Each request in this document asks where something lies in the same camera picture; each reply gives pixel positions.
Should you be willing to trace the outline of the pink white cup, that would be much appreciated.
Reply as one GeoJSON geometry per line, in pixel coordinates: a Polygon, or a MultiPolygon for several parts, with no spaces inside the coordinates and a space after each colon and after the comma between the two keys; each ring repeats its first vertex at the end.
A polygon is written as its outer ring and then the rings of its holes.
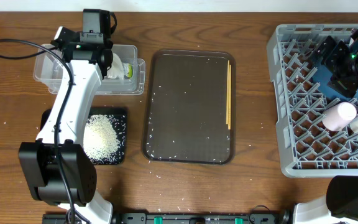
{"type": "Polygon", "coordinates": [[[357,110],[353,104],[342,102],[325,110],[323,114],[323,125],[330,131],[340,131],[356,117],[357,110]]]}

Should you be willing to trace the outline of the brown serving tray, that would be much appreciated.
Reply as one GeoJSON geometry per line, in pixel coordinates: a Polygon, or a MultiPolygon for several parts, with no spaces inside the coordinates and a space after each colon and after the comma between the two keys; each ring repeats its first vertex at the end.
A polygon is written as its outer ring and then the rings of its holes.
{"type": "Polygon", "coordinates": [[[152,161],[224,165],[235,154],[235,100],[226,123],[226,52],[159,50],[152,57],[142,153],[152,161]]]}

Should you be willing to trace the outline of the white green wrapper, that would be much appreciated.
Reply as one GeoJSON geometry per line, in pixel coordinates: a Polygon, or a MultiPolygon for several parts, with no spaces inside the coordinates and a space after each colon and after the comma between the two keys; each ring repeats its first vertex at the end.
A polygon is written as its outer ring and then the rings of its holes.
{"type": "Polygon", "coordinates": [[[131,79],[133,76],[133,65],[130,63],[123,63],[122,66],[124,69],[124,79],[131,79]]]}

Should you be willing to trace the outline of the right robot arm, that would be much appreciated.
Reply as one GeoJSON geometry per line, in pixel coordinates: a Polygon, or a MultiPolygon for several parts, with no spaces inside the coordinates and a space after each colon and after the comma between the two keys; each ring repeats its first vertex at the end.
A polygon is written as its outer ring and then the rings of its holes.
{"type": "MultiPolygon", "coordinates": [[[[328,87],[346,98],[358,91],[358,29],[351,42],[327,37],[312,58],[329,70],[328,87]]],[[[358,223],[358,176],[337,175],[326,195],[294,207],[292,223],[358,223]]]]}

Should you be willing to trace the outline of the white paper napkin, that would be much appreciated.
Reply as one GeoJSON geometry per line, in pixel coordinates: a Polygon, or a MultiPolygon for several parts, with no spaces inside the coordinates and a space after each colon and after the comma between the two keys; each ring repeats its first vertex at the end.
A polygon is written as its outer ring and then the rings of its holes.
{"type": "Polygon", "coordinates": [[[110,69],[107,71],[106,77],[107,79],[111,80],[123,80],[125,77],[125,73],[122,61],[117,54],[113,53],[112,55],[113,61],[110,69]]]}

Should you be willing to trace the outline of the wooden chopstick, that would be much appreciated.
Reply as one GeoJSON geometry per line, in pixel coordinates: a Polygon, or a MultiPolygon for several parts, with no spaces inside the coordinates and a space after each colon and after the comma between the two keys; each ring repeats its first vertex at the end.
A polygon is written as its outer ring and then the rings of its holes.
{"type": "Polygon", "coordinates": [[[229,74],[230,72],[230,61],[227,61],[227,78],[226,78],[226,124],[229,125],[229,74]]]}
{"type": "Polygon", "coordinates": [[[229,64],[229,94],[228,94],[228,129],[231,130],[231,72],[232,72],[232,68],[231,65],[229,64]]]}

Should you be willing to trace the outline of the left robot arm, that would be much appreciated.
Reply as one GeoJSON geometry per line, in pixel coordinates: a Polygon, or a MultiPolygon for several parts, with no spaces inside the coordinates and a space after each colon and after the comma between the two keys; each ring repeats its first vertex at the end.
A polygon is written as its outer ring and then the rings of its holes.
{"type": "Polygon", "coordinates": [[[67,223],[113,222],[113,205],[96,190],[83,139],[93,98],[113,63],[116,27],[113,12],[85,9],[82,31],[60,27],[54,48],[41,48],[63,66],[63,76],[36,140],[22,142],[19,162],[32,198],[64,208],[67,223]]]}

